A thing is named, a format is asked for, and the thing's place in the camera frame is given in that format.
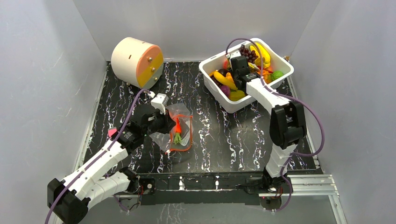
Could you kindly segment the clear zip bag orange zipper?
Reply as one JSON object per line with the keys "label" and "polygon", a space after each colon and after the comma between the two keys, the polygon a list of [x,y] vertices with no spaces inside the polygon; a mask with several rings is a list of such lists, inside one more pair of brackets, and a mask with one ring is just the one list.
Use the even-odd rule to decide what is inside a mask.
{"label": "clear zip bag orange zipper", "polygon": [[169,133],[151,134],[151,139],[167,154],[189,150],[192,145],[192,113],[181,103],[169,105],[166,110],[176,125]]}

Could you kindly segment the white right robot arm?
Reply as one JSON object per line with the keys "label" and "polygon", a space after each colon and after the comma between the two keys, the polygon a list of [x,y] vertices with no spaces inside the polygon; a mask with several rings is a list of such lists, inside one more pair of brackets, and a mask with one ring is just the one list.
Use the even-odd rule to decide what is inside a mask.
{"label": "white right robot arm", "polygon": [[296,145],[306,136],[304,107],[288,100],[251,72],[244,56],[230,59],[235,85],[260,103],[270,115],[269,135],[273,143],[269,161],[261,178],[247,178],[243,188],[250,194],[276,193],[288,180],[287,166]]}

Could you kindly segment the orange toy carrot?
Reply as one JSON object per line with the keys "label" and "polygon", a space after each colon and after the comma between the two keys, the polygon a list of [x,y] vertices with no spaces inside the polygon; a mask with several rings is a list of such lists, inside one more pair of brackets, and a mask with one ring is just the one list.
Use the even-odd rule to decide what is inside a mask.
{"label": "orange toy carrot", "polygon": [[174,144],[181,143],[181,141],[182,141],[181,133],[182,133],[182,128],[180,125],[180,121],[179,121],[179,118],[176,118],[176,128],[175,128],[175,134],[174,134],[174,138],[173,138]]}

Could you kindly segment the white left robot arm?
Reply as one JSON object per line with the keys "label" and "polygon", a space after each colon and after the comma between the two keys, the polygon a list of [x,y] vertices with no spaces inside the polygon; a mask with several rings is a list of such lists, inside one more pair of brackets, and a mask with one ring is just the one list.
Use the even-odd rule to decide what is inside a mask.
{"label": "white left robot arm", "polygon": [[78,224],[94,205],[107,197],[139,190],[137,176],[127,169],[106,179],[102,177],[140,147],[145,138],[154,133],[169,133],[176,123],[163,105],[138,105],[137,110],[120,128],[109,129],[108,142],[88,162],[62,180],[54,178],[48,183],[49,213],[45,223],[55,214],[65,224]]}

